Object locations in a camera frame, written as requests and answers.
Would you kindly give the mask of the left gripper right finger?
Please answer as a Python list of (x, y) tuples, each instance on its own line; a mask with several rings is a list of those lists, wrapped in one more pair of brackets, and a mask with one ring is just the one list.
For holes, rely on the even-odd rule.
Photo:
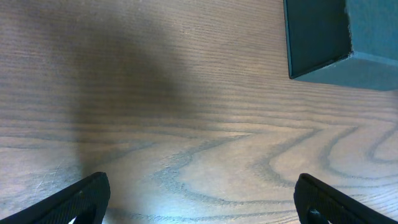
[(397, 224), (307, 173), (298, 177), (294, 203), (300, 223)]

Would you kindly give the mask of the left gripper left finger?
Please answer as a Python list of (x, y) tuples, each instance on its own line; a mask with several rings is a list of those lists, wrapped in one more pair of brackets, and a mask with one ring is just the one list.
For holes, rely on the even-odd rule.
[(110, 199), (104, 172), (81, 179), (50, 197), (1, 220), (1, 224), (101, 224)]

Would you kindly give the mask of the dark green box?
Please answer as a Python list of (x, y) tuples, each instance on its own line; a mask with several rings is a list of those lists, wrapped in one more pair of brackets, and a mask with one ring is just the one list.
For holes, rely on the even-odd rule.
[(284, 0), (289, 77), (397, 89), (397, 0)]

